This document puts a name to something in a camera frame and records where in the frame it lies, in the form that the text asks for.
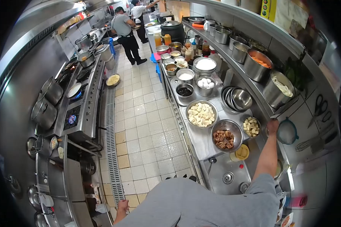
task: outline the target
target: chef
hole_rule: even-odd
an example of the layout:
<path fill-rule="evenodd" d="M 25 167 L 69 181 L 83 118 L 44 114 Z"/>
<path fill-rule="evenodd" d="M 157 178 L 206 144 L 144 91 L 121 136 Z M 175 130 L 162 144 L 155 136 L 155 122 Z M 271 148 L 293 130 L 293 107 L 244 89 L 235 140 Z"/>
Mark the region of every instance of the chef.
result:
<path fill-rule="evenodd" d="M 269 137 L 250 186 L 242 195 L 216 195 L 186 178 L 160 182 L 128 216 L 128 200 L 118 202 L 114 227 L 274 226 L 279 209 L 277 170 L 278 120 L 267 124 Z"/>
<path fill-rule="evenodd" d="M 131 30 L 131 26 L 135 26 L 134 21 L 124 14 L 124 9 L 120 6 L 115 9 L 115 13 L 111 21 L 111 29 L 119 36 L 117 42 L 123 45 L 130 63 L 134 65 L 136 62 L 137 65 L 140 65 L 146 62 L 146 59 L 141 59 L 139 56 L 139 46 Z"/>
<path fill-rule="evenodd" d="M 142 43 L 147 43 L 148 39 L 145 37 L 145 28 L 144 28 L 144 20 L 143 20 L 143 11 L 153 7 L 160 0 L 156 0 L 155 2 L 150 3 L 149 5 L 140 5 L 139 0 L 132 0 L 132 4 L 134 7 L 131 9 L 131 14 L 133 15 L 134 21 L 137 25 L 141 25 L 141 27 L 136 30 L 139 38 Z"/>

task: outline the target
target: sink drain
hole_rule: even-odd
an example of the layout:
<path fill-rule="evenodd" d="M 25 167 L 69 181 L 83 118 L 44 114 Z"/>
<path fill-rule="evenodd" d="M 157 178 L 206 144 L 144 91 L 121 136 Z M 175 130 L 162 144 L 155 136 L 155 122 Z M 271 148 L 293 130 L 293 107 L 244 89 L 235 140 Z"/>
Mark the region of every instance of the sink drain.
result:
<path fill-rule="evenodd" d="M 225 184 L 230 184 L 233 180 L 234 180 L 234 174 L 232 172 L 227 172 L 222 177 L 222 181 Z"/>

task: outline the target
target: range hood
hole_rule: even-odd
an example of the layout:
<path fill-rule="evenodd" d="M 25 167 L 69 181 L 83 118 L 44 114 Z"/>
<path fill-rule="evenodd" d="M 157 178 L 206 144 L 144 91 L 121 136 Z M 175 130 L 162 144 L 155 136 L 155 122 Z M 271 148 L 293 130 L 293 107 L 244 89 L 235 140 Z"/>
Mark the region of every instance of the range hood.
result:
<path fill-rule="evenodd" d="M 50 1 L 36 10 L 25 11 L 5 43 L 0 59 L 0 81 L 33 44 L 85 9 L 84 3 Z"/>

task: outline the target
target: white cloth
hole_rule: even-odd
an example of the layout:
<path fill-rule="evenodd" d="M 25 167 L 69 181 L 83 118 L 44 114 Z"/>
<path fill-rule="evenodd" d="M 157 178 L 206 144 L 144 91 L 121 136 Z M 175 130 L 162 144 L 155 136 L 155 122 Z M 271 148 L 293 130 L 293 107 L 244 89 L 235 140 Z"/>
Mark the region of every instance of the white cloth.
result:
<path fill-rule="evenodd" d="M 143 14 L 144 10 L 146 10 L 146 6 L 145 5 L 136 5 L 136 6 L 134 6 L 132 8 L 131 14 L 135 18 L 135 23 L 136 24 L 141 23 L 141 21 L 138 18 Z"/>

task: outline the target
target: container of eggs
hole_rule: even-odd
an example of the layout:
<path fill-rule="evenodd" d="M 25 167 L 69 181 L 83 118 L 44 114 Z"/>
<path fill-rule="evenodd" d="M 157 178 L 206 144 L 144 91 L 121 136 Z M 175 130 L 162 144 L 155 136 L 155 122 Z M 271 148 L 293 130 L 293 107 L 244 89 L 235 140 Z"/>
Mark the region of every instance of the container of eggs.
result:
<path fill-rule="evenodd" d="M 201 96 L 206 97 L 211 95 L 215 86 L 215 80 L 209 76 L 201 76 L 197 79 L 197 92 Z"/>

